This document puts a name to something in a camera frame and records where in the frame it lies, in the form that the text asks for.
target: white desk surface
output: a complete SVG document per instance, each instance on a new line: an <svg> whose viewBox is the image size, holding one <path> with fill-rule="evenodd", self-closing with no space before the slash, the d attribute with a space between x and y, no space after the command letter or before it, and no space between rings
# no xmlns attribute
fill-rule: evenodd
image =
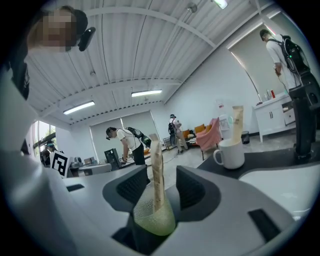
<svg viewBox="0 0 320 256"><path fill-rule="evenodd" d="M308 214L319 193L320 164L288 169L257 170L239 179L265 193L293 217Z"/></svg>

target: ceiling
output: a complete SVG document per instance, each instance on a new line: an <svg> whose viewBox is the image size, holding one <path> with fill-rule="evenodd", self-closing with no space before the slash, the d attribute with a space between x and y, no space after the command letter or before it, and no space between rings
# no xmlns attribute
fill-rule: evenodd
<svg viewBox="0 0 320 256"><path fill-rule="evenodd" d="M187 11L190 2L53 1L45 8L81 9L96 32L84 52L76 47L68 53L41 49L26 58L28 102L40 118L69 125L111 111L166 102L228 36L258 13L255 0L227 0L224 10L210 0L193 0L195 13ZM131 97L132 92L154 89L162 93ZM63 114L92 100L95 106Z"/></svg>

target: cabinet door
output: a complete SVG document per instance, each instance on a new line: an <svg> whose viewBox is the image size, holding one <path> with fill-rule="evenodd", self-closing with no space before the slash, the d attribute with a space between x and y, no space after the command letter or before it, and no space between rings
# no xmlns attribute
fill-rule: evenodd
<svg viewBox="0 0 320 256"><path fill-rule="evenodd" d="M281 107L271 110L271 123L273 130L282 129L286 126L284 112Z"/></svg>
<svg viewBox="0 0 320 256"><path fill-rule="evenodd" d="M271 111L266 110L257 113L257 120L260 133L268 134L273 130Z"/></svg>

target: mug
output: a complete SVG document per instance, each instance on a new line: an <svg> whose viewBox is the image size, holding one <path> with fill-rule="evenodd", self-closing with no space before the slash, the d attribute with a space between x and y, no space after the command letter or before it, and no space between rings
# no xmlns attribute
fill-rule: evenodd
<svg viewBox="0 0 320 256"><path fill-rule="evenodd" d="M219 149L213 153L213 159L218 165L224 166L227 169L237 169L245 163L245 153L242 145L242 140L234 144L232 138L224 139L218 144ZM216 154L220 152L221 161L216 158Z"/></svg>

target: pink armchair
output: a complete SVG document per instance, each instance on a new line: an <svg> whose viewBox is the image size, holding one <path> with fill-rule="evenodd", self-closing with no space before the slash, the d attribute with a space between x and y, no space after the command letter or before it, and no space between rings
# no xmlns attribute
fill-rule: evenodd
<svg viewBox="0 0 320 256"><path fill-rule="evenodd" d="M205 129L196 134L196 143L201 148L202 160L205 160L204 151L212 149L215 145L218 147L218 143L222 140L219 131L219 118L212 119L208 126L211 126L209 131Z"/></svg>

